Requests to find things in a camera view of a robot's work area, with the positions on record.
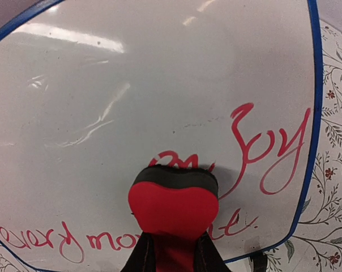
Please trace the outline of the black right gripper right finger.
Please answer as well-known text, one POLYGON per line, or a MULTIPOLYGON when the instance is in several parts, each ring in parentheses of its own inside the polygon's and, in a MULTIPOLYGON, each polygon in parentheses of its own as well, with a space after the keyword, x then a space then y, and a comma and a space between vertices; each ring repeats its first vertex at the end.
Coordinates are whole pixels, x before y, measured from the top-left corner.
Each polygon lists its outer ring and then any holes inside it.
POLYGON ((207 232, 196 242, 193 268, 195 272, 231 272, 207 232))

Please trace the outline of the small whiteboard blue frame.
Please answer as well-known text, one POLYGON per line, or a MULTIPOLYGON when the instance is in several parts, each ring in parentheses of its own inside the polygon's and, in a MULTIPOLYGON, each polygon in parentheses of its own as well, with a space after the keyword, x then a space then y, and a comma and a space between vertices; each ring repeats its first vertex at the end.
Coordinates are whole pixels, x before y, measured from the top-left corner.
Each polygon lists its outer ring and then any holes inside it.
POLYGON ((322 108, 316 1, 39 1, 0 28, 0 271, 119 271, 145 167, 219 183, 225 262, 297 227, 322 108))

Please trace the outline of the red whiteboard eraser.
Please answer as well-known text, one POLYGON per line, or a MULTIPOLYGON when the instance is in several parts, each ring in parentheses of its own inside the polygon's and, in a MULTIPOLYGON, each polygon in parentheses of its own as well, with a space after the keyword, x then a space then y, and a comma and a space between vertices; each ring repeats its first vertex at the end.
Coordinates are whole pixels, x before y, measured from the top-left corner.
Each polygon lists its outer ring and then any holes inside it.
POLYGON ((217 179, 200 168, 154 165, 132 184, 128 203, 153 238, 156 271, 194 271, 196 242, 219 211, 217 179))

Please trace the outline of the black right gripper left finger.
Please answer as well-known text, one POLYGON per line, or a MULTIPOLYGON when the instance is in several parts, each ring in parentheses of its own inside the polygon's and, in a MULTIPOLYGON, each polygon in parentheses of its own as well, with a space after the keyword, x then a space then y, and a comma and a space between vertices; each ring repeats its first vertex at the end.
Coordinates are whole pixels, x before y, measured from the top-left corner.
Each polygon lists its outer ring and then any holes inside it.
POLYGON ((121 272, 155 272, 155 245, 151 234, 143 232, 121 272))

